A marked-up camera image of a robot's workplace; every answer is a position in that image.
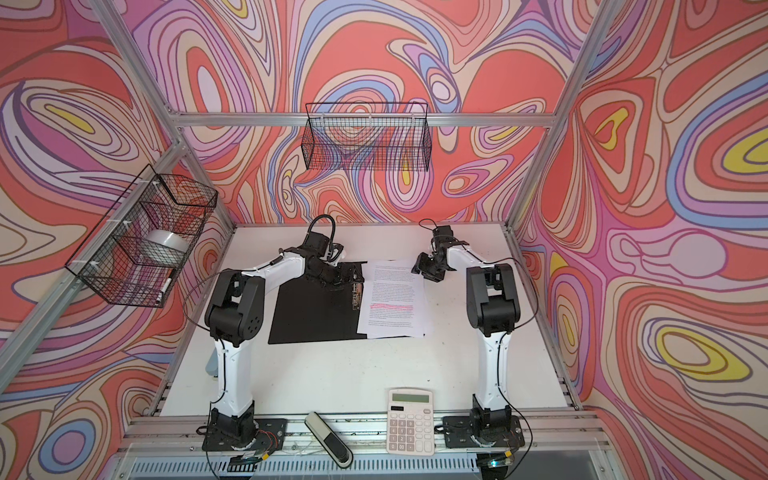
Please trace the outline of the blue file folder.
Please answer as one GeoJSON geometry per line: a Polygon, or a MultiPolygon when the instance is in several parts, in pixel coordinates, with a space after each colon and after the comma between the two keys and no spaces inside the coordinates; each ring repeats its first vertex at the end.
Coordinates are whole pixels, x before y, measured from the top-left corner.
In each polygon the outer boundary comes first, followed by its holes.
{"type": "Polygon", "coordinates": [[[279,288],[268,343],[299,344],[369,339],[357,333],[366,262],[354,266],[354,282],[332,287],[304,275],[279,288]]]}

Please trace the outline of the printed paper files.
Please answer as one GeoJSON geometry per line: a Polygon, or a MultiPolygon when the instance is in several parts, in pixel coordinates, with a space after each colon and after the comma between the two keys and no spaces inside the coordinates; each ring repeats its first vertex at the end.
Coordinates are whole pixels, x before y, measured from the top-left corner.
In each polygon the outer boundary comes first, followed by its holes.
{"type": "Polygon", "coordinates": [[[412,337],[432,333],[425,280],[405,260],[369,261],[364,277],[357,333],[369,339],[412,337]]]}

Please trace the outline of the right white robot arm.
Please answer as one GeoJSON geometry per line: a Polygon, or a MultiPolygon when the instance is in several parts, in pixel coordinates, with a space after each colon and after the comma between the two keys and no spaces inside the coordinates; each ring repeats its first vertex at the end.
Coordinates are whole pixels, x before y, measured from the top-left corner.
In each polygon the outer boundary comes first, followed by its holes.
{"type": "Polygon", "coordinates": [[[506,368],[510,334],[522,316],[514,258],[495,261],[475,253],[448,225],[433,224],[430,250],[418,255],[412,273],[439,283],[449,272],[462,274],[466,316],[479,339],[478,384],[469,418],[475,434],[511,428],[513,408],[507,399],[506,368]]]}

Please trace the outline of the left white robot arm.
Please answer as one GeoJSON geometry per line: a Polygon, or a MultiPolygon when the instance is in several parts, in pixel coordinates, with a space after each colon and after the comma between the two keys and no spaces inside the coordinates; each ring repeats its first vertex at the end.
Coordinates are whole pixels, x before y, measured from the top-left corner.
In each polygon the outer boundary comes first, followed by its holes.
{"type": "Polygon", "coordinates": [[[247,382],[251,341],[264,322],[266,294],[301,277],[324,289],[339,289],[357,275],[339,265],[344,247],[335,241],[336,221],[315,217],[303,242],[280,251],[276,258],[244,270],[224,269],[216,279],[205,312],[205,326],[216,342],[219,398],[211,403],[209,433],[240,442],[256,436],[254,399],[247,382]]]}

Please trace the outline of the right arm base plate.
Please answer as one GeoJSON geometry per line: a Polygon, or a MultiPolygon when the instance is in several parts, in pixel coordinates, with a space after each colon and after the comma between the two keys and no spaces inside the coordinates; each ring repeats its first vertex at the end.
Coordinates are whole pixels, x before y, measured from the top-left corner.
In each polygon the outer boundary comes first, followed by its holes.
{"type": "Polygon", "coordinates": [[[442,432],[447,448],[506,448],[512,451],[524,447],[527,442],[517,416],[483,420],[465,416],[444,416],[442,432]]]}

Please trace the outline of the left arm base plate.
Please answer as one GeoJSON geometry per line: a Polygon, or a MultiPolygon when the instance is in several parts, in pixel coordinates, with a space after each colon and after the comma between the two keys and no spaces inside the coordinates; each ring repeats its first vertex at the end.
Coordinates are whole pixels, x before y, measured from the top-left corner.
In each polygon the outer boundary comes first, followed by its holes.
{"type": "Polygon", "coordinates": [[[288,420],[286,418],[256,418],[251,424],[236,427],[206,427],[204,452],[275,452],[283,448],[288,420]]]}

